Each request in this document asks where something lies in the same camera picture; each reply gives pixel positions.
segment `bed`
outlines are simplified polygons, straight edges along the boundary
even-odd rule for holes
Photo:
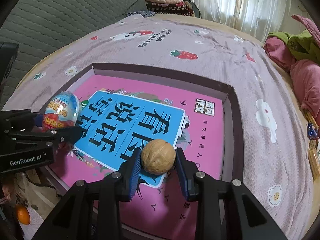
[[[158,42],[148,39],[162,30],[167,34]],[[319,212],[319,182],[313,184],[307,156],[307,121],[290,77],[268,59],[259,41],[193,17],[130,16],[47,56],[24,76],[3,110],[39,111],[94,62],[169,68],[232,85],[243,123],[243,181],[288,239],[305,235]]]

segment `snack package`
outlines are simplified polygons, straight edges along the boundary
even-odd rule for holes
[[[79,100],[70,92],[54,96],[44,111],[42,130],[74,126],[79,114]]]
[[[318,131],[316,130],[315,126],[312,123],[308,124],[308,138],[309,140],[317,140],[318,137]]]
[[[318,138],[317,154],[318,154],[318,158],[319,158],[319,155],[320,155],[320,138]]]
[[[320,176],[320,161],[316,149],[316,140],[311,140],[308,149],[308,158],[313,180]]]

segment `white flower print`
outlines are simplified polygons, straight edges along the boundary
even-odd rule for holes
[[[256,75],[255,78],[256,78],[257,81],[263,83],[260,74]]]
[[[282,188],[281,185],[273,185],[268,190],[268,204],[271,207],[276,207],[280,204],[282,198]]]
[[[73,155],[77,155],[77,149],[76,148],[72,148],[72,150],[68,153],[68,155],[67,156],[71,156],[71,157],[73,157]]]
[[[273,114],[270,106],[268,105],[267,102],[263,101],[263,99],[258,99],[256,101],[256,106],[258,108],[258,111],[256,112],[256,119],[258,123],[261,126],[267,127],[270,129],[271,142],[276,143],[277,123],[276,123],[276,120],[273,118]]]
[[[239,42],[239,43],[242,43],[242,42],[243,42],[243,39],[240,38],[238,35],[234,35],[234,36],[233,36],[233,39],[234,39],[235,41]]]
[[[45,72],[38,73],[34,76],[34,80],[39,80],[40,78],[43,78],[45,76]]]
[[[126,91],[124,91],[123,89],[121,89],[117,94],[119,94],[119,95],[124,95],[125,92],[126,92]]]
[[[78,73],[78,70],[77,70],[76,66],[72,66],[66,70],[66,75],[70,76],[70,77],[74,76],[77,73]]]
[[[172,106],[172,105],[173,105],[173,101],[170,100],[169,98],[165,98],[163,101],[164,101],[167,105],[169,105],[169,106]]]
[[[201,30],[195,30],[194,33],[209,34],[210,32],[204,32],[204,31],[201,31]]]

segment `stack of blankets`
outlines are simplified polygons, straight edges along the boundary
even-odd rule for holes
[[[183,0],[146,0],[148,11],[194,17],[192,5]]]

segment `blue label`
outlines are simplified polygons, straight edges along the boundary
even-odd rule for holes
[[[69,92],[62,92],[53,97],[48,104],[44,114],[57,114],[60,121],[77,120],[79,102],[75,95]]]
[[[117,171],[136,147],[142,149],[153,139],[163,139],[174,146],[184,115],[180,108],[97,91],[78,118],[84,134],[75,147]],[[164,177],[145,171],[140,175],[151,187],[159,187]]]

